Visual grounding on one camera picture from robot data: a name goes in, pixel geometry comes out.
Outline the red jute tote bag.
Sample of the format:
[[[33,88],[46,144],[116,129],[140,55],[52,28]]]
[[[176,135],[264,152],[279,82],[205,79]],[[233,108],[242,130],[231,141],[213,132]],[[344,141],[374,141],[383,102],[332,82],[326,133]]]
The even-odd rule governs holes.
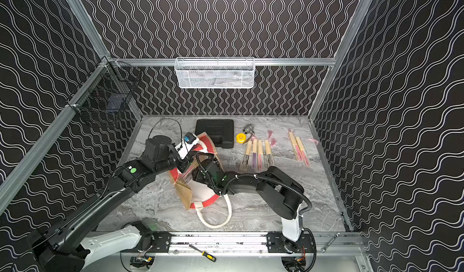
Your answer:
[[[184,207],[187,210],[195,210],[199,220],[206,227],[219,229],[227,225],[231,220],[232,204],[227,195],[223,196],[227,205],[227,217],[224,222],[220,224],[212,224],[204,219],[202,214],[203,208],[214,204],[220,196],[215,194],[214,191],[209,189],[205,184],[195,182],[192,178],[192,173],[194,169],[198,167],[197,159],[200,157],[217,160],[220,167],[222,164],[219,161],[216,147],[211,138],[205,132],[197,135],[197,137],[199,138],[199,143],[191,150],[196,152],[193,163],[185,172],[180,172],[177,168],[175,168],[169,171],[169,175]]]

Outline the bamboo fan purple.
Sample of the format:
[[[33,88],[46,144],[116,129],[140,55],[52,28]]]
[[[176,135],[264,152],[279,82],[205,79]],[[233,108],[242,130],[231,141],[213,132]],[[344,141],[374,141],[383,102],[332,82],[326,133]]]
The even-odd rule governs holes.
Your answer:
[[[254,139],[252,142],[252,170],[256,170],[258,167],[258,140]]]

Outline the bamboo fan pink white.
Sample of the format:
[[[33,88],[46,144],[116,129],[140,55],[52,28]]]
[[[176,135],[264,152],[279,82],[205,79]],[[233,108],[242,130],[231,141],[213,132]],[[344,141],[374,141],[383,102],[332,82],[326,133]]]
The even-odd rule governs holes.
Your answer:
[[[295,138],[295,136],[294,136],[294,134],[293,134],[293,132],[291,130],[288,131],[288,134],[289,134],[290,142],[291,142],[292,149],[294,151],[294,155],[296,157],[296,160],[301,161],[302,159],[300,157],[300,150],[299,150],[296,138]]]

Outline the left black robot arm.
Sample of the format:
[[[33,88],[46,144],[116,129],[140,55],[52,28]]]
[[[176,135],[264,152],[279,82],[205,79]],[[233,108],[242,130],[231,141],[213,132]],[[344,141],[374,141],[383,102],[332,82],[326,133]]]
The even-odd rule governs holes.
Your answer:
[[[199,138],[190,132],[179,145],[164,135],[147,139],[142,155],[117,168],[106,186],[65,221],[31,232],[29,252],[40,271],[79,272],[104,257],[147,242],[149,231],[142,224],[97,237],[89,233],[121,203],[154,182],[157,175],[174,169],[185,171],[198,143]]]

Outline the bamboo fan grey floral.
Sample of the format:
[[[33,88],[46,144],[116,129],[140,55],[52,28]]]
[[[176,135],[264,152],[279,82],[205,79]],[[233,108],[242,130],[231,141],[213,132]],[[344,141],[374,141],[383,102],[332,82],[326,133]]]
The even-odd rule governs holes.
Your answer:
[[[273,147],[276,146],[277,140],[274,138],[274,132],[272,130],[267,131],[267,139],[265,140],[265,153],[267,156],[268,166],[274,166],[275,160],[273,155]]]

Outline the bamboo fan floral white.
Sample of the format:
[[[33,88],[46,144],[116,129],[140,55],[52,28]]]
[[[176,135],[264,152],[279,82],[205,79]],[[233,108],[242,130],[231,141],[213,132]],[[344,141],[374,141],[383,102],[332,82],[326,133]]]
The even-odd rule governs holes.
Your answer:
[[[246,172],[248,170],[248,162],[249,162],[249,159],[250,159],[252,147],[253,147],[253,143],[252,143],[252,141],[249,141],[246,144],[246,149],[245,149],[245,152],[244,152],[244,156],[242,157],[242,161],[240,163],[239,170],[241,172]]]

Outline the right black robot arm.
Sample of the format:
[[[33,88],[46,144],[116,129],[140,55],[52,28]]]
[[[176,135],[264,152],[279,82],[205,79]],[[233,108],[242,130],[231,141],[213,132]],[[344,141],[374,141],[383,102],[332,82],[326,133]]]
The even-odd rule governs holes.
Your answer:
[[[275,166],[258,173],[226,172],[213,159],[193,170],[193,181],[205,184],[220,197],[250,193],[259,195],[282,220],[282,235],[268,247],[291,254],[303,248],[303,214],[312,209],[302,185]]]

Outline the bamboo fan pink stripe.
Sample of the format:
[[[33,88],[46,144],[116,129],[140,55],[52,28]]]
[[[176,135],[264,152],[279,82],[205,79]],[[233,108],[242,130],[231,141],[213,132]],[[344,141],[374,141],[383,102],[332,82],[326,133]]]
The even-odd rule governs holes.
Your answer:
[[[301,140],[300,137],[296,137],[296,142],[297,142],[297,146],[298,146],[298,149],[299,149],[299,152],[300,152],[300,159],[305,163],[305,165],[307,167],[310,167],[312,166],[312,161],[310,161],[308,155],[307,155],[307,152],[306,152],[306,149],[304,147],[304,144]]]

